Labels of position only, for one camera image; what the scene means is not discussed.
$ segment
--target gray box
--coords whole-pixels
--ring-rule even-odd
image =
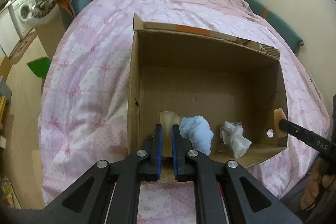
[[[12,97],[12,91],[10,90],[2,76],[0,76],[0,96],[6,96],[6,104],[10,102]]]

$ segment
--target pink duvet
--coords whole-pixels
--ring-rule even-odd
[[[325,105],[285,41],[243,0],[94,0],[66,31],[53,58],[39,117],[46,204],[100,159],[127,154],[127,92],[132,19],[201,27],[281,51],[288,119],[325,136]],[[307,172],[316,153],[289,136],[288,148],[249,169],[280,198]],[[141,188],[138,223],[195,223],[192,184]]]

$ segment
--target human hand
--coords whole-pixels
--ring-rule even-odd
[[[310,181],[306,186],[303,197],[300,200],[300,207],[303,210],[309,208],[314,202],[316,197],[319,195],[320,184],[324,188],[328,188],[335,179],[335,175],[324,175],[322,180],[320,179],[320,161],[315,166],[313,173],[310,175]],[[336,188],[336,182],[333,183],[332,187]]]

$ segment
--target washing machine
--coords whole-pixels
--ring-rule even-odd
[[[32,6],[31,0],[15,0],[8,7],[10,17],[20,40],[22,40],[33,28],[26,23],[28,15],[31,13]]]

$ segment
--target blue gripper pad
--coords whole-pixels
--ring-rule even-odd
[[[162,162],[162,127],[159,131],[159,145],[157,150],[157,179],[160,179],[161,175],[161,162]]]
[[[173,169],[174,169],[174,176],[177,180],[177,176],[179,174],[177,170],[177,154],[176,154],[176,146],[175,146],[175,136],[173,127],[171,128],[171,147],[172,147],[172,156],[173,156]]]

